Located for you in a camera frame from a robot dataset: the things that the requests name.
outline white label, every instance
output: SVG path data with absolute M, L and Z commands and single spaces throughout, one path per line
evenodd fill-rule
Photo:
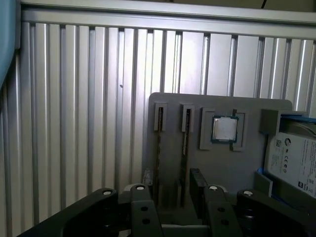
M 316 198 L 316 140 L 280 132 L 269 151 L 268 171 Z

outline rectangular slot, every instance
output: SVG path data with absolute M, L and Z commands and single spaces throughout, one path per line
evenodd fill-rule
M 156 103 L 154 131 L 158 131 L 160 125 L 161 125 L 161 131 L 165 131 L 166 119 L 167 119 L 167 104 Z
M 230 144 L 230 150 L 234 152 L 241 152 L 246 147 L 247 127 L 248 127 L 248 111 L 233 110 L 233 116 L 238 117 L 237 123 L 237 140 L 236 143 Z
M 185 204 L 185 187 L 187 176 L 187 163 L 188 163 L 188 147 L 190 132 L 193 132 L 193 118 L 194 118 L 194 106 L 183 105 L 182 116 L 182 132 L 183 132 L 183 144 L 182 144 L 182 156 L 181 156 L 181 168 L 180 168 L 180 184 L 181 184 L 181 196 L 180 205 L 184 207 Z
M 201 122 L 201 137 L 199 148 L 201 150 L 211 149 L 211 134 L 212 134 L 212 121 L 215 115 L 215 109 L 202 108 L 202 122 Z
M 155 123 L 154 131 L 157 131 L 157 157 L 154 167 L 154 178 L 153 178 L 153 199 L 156 204 L 159 202 L 159 161 L 160 161 L 160 143 L 161 143 L 161 132 L 165 131 L 166 124 L 166 112 L 167 104 L 156 103 L 155 107 Z

